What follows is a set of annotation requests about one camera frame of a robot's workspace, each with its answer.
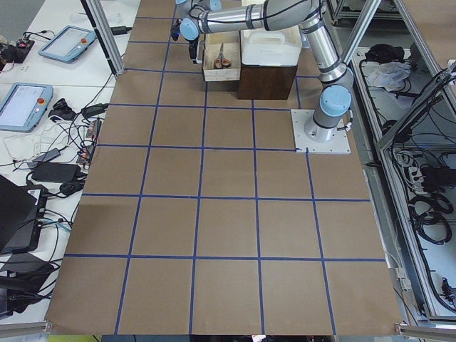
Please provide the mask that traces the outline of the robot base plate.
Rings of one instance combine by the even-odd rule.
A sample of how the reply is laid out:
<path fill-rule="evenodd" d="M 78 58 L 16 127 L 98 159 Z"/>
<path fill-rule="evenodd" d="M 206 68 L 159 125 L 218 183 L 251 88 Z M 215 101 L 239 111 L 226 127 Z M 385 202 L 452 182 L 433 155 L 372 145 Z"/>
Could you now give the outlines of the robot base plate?
<path fill-rule="evenodd" d="M 291 110 L 294 145 L 297 153 L 349 155 L 351 148 L 343 120 L 335 128 L 321 128 L 314 122 L 314 110 Z"/>

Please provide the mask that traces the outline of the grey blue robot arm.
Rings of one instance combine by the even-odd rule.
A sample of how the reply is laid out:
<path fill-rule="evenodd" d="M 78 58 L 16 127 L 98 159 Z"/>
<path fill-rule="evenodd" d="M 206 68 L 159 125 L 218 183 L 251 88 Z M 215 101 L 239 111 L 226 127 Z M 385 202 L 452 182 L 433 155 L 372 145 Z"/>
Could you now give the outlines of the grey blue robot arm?
<path fill-rule="evenodd" d="M 327 143 L 352 102 L 353 72 L 339 56 L 323 18 L 322 1 L 264 1 L 222 9 L 219 1 L 176 1 L 180 33 L 188 41 L 202 34 L 258 30 L 280 31 L 298 26 L 319 70 L 323 87 L 318 107 L 304 124 L 309 139 Z"/>

